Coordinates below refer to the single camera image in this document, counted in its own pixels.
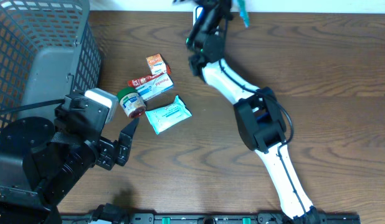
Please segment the green lid glass jar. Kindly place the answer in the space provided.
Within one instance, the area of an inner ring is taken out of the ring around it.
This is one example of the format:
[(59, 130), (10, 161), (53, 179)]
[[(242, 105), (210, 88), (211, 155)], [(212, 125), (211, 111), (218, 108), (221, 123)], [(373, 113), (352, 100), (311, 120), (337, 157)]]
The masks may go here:
[(146, 111), (146, 105), (135, 88), (126, 87), (117, 93), (117, 98), (127, 117), (135, 119)]

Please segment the teal white tissue pack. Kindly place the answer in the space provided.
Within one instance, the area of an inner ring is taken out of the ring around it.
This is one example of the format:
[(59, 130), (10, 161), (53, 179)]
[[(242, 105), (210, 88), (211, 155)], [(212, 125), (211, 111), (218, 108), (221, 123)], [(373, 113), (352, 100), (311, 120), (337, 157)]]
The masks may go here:
[(171, 104), (146, 111), (145, 114), (156, 134), (160, 134), (175, 124), (192, 116), (192, 113), (187, 109), (179, 95), (175, 96), (175, 99)]

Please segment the green white wipes packet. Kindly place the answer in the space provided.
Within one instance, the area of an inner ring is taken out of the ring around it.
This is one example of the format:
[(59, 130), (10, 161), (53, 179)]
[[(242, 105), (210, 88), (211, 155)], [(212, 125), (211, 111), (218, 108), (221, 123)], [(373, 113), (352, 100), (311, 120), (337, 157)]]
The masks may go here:
[(236, 0), (239, 12), (240, 12), (240, 17), (242, 18), (244, 25), (246, 28), (250, 26), (250, 21), (249, 21), (249, 14), (246, 9), (246, 3), (245, 0)]

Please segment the orange small carton box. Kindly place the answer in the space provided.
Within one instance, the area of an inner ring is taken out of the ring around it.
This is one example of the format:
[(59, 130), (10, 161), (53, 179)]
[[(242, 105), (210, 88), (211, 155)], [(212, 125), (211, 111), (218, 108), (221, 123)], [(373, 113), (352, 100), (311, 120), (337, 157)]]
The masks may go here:
[(146, 57), (146, 61), (148, 63), (152, 75), (160, 75), (167, 72), (167, 65), (163, 60), (161, 54)]

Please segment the red snack stick sachet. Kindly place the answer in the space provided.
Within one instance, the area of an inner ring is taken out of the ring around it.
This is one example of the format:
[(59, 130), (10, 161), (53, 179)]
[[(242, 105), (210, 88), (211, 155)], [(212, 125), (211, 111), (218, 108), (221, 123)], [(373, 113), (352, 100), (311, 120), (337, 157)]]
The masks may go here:
[(151, 80), (154, 80), (155, 78), (158, 78), (161, 75), (164, 75), (165, 73), (168, 75), (171, 74), (171, 70), (168, 66), (166, 66), (166, 70), (163, 70), (162, 72), (159, 72), (158, 74), (155, 74), (155, 75), (151, 74), (151, 75), (146, 75), (146, 76), (143, 76), (140, 78), (135, 78), (135, 79), (129, 80), (127, 82), (127, 84), (130, 87), (137, 88), (137, 87), (141, 86), (142, 84), (145, 84)]

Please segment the white Panadol medicine box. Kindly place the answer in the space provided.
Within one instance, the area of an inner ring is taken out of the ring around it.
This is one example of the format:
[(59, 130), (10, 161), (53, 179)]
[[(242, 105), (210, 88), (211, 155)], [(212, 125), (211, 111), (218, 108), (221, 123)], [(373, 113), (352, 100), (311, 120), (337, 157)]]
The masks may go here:
[(167, 73), (165, 73), (136, 87), (135, 89), (144, 101), (148, 101), (172, 89), (173, 86), (174, 84), (172, 79)]

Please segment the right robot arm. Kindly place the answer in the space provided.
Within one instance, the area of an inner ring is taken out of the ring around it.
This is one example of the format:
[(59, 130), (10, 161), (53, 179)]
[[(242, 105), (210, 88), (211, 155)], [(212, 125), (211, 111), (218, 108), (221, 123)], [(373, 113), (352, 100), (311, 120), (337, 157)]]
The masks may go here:
[(293, 132), (292, 119), (269, 88), (259, 88), (238, 75), (225, 59), (226, 29), (232, 1), (197, 1), (200, 12), (186, 39), (193, 52), (189, 66), (195, 76), (218, 90), (234, 109), (237, 129), (247, 148), (258, 155), (277, 191), (282, 212), (291, 223), (320, 223), (321, 218), (297, 177), (288, 144)]

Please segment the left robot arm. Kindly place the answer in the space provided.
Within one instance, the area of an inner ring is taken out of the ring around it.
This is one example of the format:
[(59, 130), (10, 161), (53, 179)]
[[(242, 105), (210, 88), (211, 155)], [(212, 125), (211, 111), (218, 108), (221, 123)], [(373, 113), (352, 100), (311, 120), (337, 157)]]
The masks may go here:
[(138, 119), (111, 141), (109, 107), (80, 93), (53, 105), (54, 120), (21, 118), (0, 133), (0, 223), (62, 223), (58, 204), (86, 171), (128, 161)]

